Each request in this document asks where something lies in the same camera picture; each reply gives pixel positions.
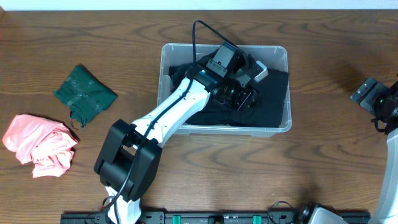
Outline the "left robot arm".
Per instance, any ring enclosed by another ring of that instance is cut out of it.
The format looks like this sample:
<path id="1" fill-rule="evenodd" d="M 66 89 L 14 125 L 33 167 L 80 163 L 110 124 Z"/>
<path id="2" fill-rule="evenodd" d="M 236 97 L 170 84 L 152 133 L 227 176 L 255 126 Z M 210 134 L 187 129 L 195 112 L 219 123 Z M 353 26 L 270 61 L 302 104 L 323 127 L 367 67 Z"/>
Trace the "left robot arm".
<path id="1" fill-rule="evenodd" d="M 235 111 L 251 107 L 258 96 L 254 83 L 268 73 L 251 54 L 223 42 L 208 58 L 189 63 L 178 87 L 150 113 L 132 123 L 116 121 L 94 166 L 109 193 L 109 219 L 137 222 L 139 200 L 155 179 L 162 148 L 171 135 L 210 100 Z"/>

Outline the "dark green garment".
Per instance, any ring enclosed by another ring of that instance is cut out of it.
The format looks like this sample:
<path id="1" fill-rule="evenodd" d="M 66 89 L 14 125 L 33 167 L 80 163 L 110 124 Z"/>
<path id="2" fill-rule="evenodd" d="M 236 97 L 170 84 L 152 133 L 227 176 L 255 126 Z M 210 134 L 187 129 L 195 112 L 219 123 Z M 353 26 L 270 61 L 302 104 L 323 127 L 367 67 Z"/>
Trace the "dark green garment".
<path id="1" fill-rule="evenodd" d="M 54 95 L 70 110 L 84 128 L 98 114 L 106 111 L 118 95 L 100 82 L 84 65 L 76 65 Z"/>

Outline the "clear plastic storage bin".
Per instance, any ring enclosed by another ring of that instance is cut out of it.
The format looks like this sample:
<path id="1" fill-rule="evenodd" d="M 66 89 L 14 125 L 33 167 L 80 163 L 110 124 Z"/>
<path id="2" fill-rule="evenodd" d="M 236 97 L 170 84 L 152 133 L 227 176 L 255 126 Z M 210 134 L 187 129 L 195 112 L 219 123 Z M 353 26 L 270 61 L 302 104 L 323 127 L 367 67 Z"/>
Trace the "clear plastic storage bin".
<path id="1" fill-rule="evenodd" d="M 240 49 L 261 61 L 269 70 L 276 69 L 288 72 L 288 55 L 285 48 L 279 45 L 241 45 Z M 162 47 L 157 105 L 160 105 L 172 94 L 172 81 L 169 77 L 171 66 L 190 63 L 192 61 L 192 44 L 168 43 Z M 284 100 L 282 121 L 278 128 L 255 128 L 236 126 L 197 126 L 184 123 L 176 134 L 234 134 L 252 137 L 271 137 L 286 133 L 292 127 L 292 112 L 290 105 L 290 90 L 287 89 Z"/>

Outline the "black garment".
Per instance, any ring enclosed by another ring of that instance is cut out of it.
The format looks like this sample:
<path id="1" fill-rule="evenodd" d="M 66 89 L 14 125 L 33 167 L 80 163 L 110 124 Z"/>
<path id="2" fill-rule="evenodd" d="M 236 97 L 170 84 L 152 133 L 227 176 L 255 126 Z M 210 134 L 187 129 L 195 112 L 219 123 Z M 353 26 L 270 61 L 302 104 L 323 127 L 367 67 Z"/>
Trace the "black garment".
<path id="1" fill-rule="evenodd" d="M 222 105 L 211 97 L 211 91 L 215 87 L 215 79 L 208 75 L 206 72 L 205 65 L 211 56 L 216 51 L 204 56 L 199 59 L 196 63 L 193 63 L 193 79 L 205 86 L 205 90 L 210 93 L 210 98 L 206 106 L 191 118 L 187 120 L 187 123 L 194 125 L 228 125 L 228 121 L 231 119 L 231 113 L 235 110 Z"/>
<path id="2" fill-rule="evenodd" d="M 282 122 L 289 73 L 270 69 L 268 76 L 256 84 L 256 105 L 231 113 L 230 126 L 278 128 Z"/>

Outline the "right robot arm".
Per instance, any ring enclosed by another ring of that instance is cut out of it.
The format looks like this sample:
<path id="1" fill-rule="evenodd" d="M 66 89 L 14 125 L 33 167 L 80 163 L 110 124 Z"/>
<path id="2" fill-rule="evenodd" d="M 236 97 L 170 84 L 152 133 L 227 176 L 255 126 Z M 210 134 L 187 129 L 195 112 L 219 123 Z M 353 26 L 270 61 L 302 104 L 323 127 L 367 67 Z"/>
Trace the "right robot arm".
<path id="1" fill-rule="evenodd" d="M 367 78 L 350 99 L 374 116 L 371 122 L 377 132 L 387 135 L 382 189 L 369 223 L 397 224 L 397 83 L 388 88 L 374 78 Z"/>

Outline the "dark teal garment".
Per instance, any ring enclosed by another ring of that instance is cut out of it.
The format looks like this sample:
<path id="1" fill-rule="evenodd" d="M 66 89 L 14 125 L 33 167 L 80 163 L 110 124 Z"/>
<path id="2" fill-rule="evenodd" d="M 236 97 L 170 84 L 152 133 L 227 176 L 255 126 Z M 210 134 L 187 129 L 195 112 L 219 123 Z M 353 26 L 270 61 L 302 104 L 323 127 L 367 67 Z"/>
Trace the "dark teal garment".
<path id="1" fill-rule="evenodd" d="M 193 63 L 184 63 L 181 65 L 170 66 L 169 77 L 172 81 L 172 88 L 170 92 L 173 93 L 181 84 L 184 78 L 192 79 L 193 77 Z"/>

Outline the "pink garment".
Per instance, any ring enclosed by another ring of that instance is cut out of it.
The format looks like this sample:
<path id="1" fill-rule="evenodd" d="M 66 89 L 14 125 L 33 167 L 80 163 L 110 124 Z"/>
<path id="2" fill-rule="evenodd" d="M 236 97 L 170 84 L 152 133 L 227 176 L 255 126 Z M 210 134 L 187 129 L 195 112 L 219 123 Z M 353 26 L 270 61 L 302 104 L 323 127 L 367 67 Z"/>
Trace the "pink garment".
<path id="1" fill-rule="evenodd" d="M 2 142 L 21 164 L 34 163 L 33 178 L 66 173 L 78 144 L 63 123 L 29 114 L 14 117 Z"/>

